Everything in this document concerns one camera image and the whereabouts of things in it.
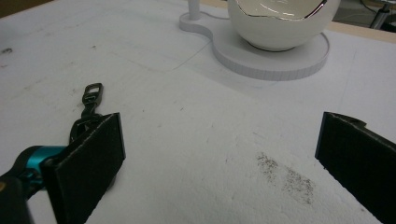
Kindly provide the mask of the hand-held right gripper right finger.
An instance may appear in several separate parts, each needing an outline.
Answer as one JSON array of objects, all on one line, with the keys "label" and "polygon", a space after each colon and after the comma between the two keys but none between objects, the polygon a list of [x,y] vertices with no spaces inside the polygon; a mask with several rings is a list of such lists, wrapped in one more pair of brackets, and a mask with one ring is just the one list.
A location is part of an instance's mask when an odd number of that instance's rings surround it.
[{"label": "hand-held right gripper right finger", "polygon": [[396,224],[396,144],[349,116],[325,112],[315,158],[382,224]]}]

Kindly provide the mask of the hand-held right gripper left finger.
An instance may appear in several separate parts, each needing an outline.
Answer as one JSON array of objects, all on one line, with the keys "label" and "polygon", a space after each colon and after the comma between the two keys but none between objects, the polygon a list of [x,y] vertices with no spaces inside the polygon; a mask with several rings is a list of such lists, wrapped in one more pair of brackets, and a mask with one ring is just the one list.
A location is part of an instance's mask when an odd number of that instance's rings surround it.
[{"label": "hand-held right gripper left finger", "polygon": [[84,224],[125,160],[120,114],[103,116],[59,154],[41,163],[58,224]]}]

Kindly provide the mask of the black clasp keychain teal barrel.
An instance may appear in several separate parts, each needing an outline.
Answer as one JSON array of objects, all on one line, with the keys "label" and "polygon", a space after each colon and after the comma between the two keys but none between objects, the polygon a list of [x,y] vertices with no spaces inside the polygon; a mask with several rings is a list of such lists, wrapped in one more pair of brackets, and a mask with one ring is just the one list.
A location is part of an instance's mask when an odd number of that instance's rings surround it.
[{"label": "black clasp keychain teal barrel", "polygon": [[[95,109],[102,101],[103,84],[93,83],[85,88],[82,95],[84,109],[81,118],[72,125],[69,143],[75,141],[80,135],[89,130],[101,117]],[[44,182],[39,163],[55,156],[65,150],[65,146],[33,146],[25,149],[15,160],[7,176],[15,178],[16,191],[27,200],[44,188]]]}]

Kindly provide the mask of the metal stand leg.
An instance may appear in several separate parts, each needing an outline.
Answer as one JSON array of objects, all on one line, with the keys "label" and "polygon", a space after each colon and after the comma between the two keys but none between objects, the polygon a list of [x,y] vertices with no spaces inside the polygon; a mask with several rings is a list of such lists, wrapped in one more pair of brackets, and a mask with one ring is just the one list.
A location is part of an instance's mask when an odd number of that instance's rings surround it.
[{"label": "metal stand leg", "polygon": [[373,1],[383,6],[376,12],[370,28],[396,34],[396,0]]}]

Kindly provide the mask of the white stand with round base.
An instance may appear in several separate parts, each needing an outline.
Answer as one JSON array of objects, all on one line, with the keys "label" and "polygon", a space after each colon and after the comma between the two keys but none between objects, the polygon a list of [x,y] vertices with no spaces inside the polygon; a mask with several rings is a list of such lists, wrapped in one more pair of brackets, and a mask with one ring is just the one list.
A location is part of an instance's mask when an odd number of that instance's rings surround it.
[{"label": "white stand with round base", "polygon": [[265,51],[243,40],[225,17],[203,12],[200,0],[188,0],[188,8],[189,12],[179,17],[179,28],[209,38],[217,60],[239,75],[259,80],[290,81],[314,75],[327,61],[330,41],[325,34],[286,51]]}]

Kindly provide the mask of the white egg-shaped bowl gold rim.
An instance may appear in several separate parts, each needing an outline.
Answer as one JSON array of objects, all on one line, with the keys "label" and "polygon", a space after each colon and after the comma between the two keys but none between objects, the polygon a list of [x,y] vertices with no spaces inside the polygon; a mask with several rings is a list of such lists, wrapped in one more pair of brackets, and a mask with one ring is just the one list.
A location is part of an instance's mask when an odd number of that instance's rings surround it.
[{"label": "white egg-shaped bowl gold rim", "polygon": [[270,51],[301,46],[332,21],[341,0],[227,0],[235,31]]}]

